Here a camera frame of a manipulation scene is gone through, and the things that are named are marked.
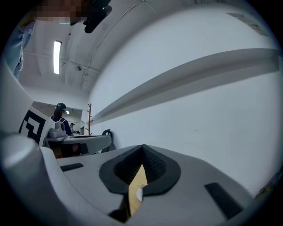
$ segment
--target black and white pattern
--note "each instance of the black and white pattern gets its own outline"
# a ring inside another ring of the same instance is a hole
[[[22,122],[19,133],[32,138],[39,144],[45,121],[45,119],[29,110]]]

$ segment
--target cap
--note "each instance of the cap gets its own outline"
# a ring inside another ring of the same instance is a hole
[[[62,111],[65,111],[65,112],[66,112],[66,110],[67,110],[66,105],[65,105],[65,104],[63,104],[63,103],[58,103],[58,104],[57,104],[57,106],[56,106],[56,108],[57,108],[57,107],[60,107],[60,108],[61,108],[61,110],[62,110]]]

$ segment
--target gray surface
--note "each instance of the gray surface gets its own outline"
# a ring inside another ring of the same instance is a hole
[[[55,194],[34,140],[19,134],[0,133],[0,147],[1,171],[14,194],[33,216],[47,225],[79,225]]]
[[[53,137],[46,137],[44,139],[44,141],[50,141],[50,142],[61,142],[62,140],[64,140],[68,135],[65,136],[61,136],[61,137],[57,137],[57,138],[53,138]]]
[[[150,146],[174,159],[181,177],[165,195],[144,197],[131,225],[217,225],[226,221],[204,185],[218,182],[243,208],[252,203],[249,193],[237,182],[207,162],[167,149]]]
[[[82,163],[84,167],[67,171],[65,176],[92,205],[109,213],[119,206],[121,199],[110,193],[100,181],[99,168],[107,160],[133,147],[57,161],[60,166]],[[204,188],[204,185],[213,182],[218,182],[243,208],[252,203],[251,196],[242,186],[207,162],[163,148],[150,147],[177,161],[181,167],[181,177],[166,194],[144,197],[141,207],[126,224],[183,225],[186,222],[187,225],[211,226],[225,222],[225,216]]]
[[[119,208],[122,195],[107,190],[99,178],[99,168],[135,146],[58,160],[49,148],[41,147],[40,151],[33,140],[19,135],[2,135],[0,146],[1,169],[14,193],[46,224],[122,225],[107,216]],[[250,206],[252,198],[248,192],[207,162],[150,147],[177,161],[181,176],[166,194],[144,197],[141,207],[126,225],[239,225],[260,207],[260,203]],[[84,167],[66,172],[60,168],[78,162]],[[243,208],[248,208],[226,221],[204,188],[212,182],[218,182]]]
[[[55,122],[55,129],[51,128],[48,132],[48,136],[51,138],[58,138],[67,135],[65,130],[61,129],[61,126],[58,126],[58,123],[63,124],[62,122]]]
[[[42,147],[41,150],[54,191],[71,215],[74,215],[76,218],[80,219],[82,225],[122,225],[120,222],[108,217],[100,209],[96,208],[96,206],[89,202],[88,199],[90,197],[86,199],[78,192],[76,186],[74,186],[72,181],[69,181],[69,179],[62,172],[53,152],[50,149]],[[63,162],[63,165],[78,163],[80,162],[78,161],[80,158],[85,157],[63,158],[60,160],[64,161],[59,162]],[[75,172],[80,169],[81,168],[71,170],[69,172]],[[103,198],[100,191],[97,190],[95,186],[92,187],[92,194],[90,195],[100,196]]]
[[[80,136],[68,136],[61,144],[85,143],[88,147],[89,154],[93,154],[110,146],[112,143],[110,136],[79,137]]]
[[[119,209],[122,195],[108,191],[99,177],[99,169],[106,161],[130,150],[132,147],[106,152],[102,154],[81,156],[76,158],[57,159],[59,166],[81,163],[84,167],[64,172],[74,188],[93,206],[105,214]]]

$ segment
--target white ceiling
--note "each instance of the white ceiling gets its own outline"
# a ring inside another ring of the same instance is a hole
[[[56,105],[46,104],[41,102],[33,102],[31,106],[49,117],[53,115],[56,107]],[[70,116],[78,116],[79,118],[81,117],[82,114],[81,109],[67,108],[67,110],[69,111]]]
[[[84,32],[82,23],[70,26],[37,21],[24,49],[19,81],[47,89],[60,84],[70,92],[89,93],[109,59],[133,33],[165,14],[208,1],[219,0],[112,0],[111,14],[91,34]],[[60,75],[53,71],[55,40],[62,42]]]

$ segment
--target fluorescent light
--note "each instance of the fluorescent light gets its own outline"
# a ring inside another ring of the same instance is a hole
[[[60,49],[61,49],[61,42],[55,41],[54,42],[54,50],[53,50],[53,66],[54,66],[54,73],[59,73],[59,61],[60,61]]]

